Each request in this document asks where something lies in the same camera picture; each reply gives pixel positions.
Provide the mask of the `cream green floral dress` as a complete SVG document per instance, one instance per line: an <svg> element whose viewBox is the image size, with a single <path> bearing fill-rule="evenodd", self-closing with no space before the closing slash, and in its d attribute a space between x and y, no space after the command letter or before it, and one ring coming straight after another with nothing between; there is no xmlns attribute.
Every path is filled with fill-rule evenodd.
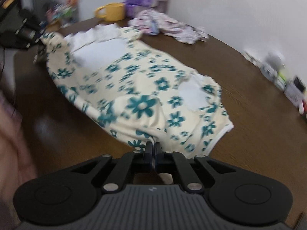
<svg viewBox="0 0 307 230"><path fill-rule="evenodd" d="M70 103L133 149L151 142L187 158L210 154L234 127L221 86L141 36L116 24L45 33L47 71Z"/></svg>

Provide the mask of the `yellow ceramic mug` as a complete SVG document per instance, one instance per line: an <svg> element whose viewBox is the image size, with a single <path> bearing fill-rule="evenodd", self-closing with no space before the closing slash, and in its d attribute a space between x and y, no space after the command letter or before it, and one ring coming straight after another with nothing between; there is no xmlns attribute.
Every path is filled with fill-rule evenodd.
<svg viewBox="0 0 307 230"><path fill-rule="evenodd" d="M95 17L106 22L116 22L125 19L125 4L110 3L95 10Z"/></svg>

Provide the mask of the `lower purple tissue pack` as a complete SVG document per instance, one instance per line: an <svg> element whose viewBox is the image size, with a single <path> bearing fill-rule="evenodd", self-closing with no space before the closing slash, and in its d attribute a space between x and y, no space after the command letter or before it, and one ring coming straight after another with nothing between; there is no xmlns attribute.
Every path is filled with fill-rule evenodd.
<svg viewBox="0 0 307 230"><path fill-rule="evenodd" d="M138 13L140 13L143 10L147 10L147 9L148 7L144 7L144 6L125 4L126 16L128 18L135 18L138 15Z"/></svg>

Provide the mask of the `person pink clothing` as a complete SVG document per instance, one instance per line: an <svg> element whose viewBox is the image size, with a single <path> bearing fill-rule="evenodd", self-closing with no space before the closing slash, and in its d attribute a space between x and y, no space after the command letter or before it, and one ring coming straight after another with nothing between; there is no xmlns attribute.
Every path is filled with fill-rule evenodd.
<svg viewBox="0 0 307 230"><path fill-rule="evenodd" d="M15 229L19 225L14 193L19 186L37 177L21 122L21 115L1 93L1 229Z"/></svg>

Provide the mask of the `pink purple patterned garment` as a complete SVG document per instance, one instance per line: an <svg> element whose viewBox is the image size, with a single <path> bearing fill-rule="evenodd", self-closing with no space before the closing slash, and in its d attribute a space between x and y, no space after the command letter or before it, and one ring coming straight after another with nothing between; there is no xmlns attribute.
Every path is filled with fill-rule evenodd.
<svg viewBox="0 0 307 230"><path fill-rule="evenodd" d="M209 39L204 27L189 26L154 9L139 12L135 18L129 21L129 25L145 34L158 35L162 33L184 44L193 45L199 40L206 42Z"/></svg>

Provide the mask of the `white letter block row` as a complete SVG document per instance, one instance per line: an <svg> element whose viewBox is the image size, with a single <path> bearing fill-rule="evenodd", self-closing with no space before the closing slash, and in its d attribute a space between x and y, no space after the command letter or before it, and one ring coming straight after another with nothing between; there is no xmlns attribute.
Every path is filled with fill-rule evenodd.
<svg viewBox="0 0 307 230"><path fill-rule="evenodd" d="M262 62L259 58L255 57L253 54L251 54L248 51L243 51L241 53L243 55L243 57L250 63L252 63L255 67L260 68L260 66L262 65Z"/></svg>

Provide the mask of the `white astronaut figurine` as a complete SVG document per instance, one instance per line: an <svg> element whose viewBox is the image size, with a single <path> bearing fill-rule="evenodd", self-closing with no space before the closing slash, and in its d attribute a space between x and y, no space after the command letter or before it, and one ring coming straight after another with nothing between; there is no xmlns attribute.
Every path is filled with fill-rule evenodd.
<svg viewBox="0 0 307 230"><path fill-rule="evenodd" d="M285 68L284 60L284 56L280 52L269 52L260 68L262 75L269 81L274 81L279 71Z"/></svg>

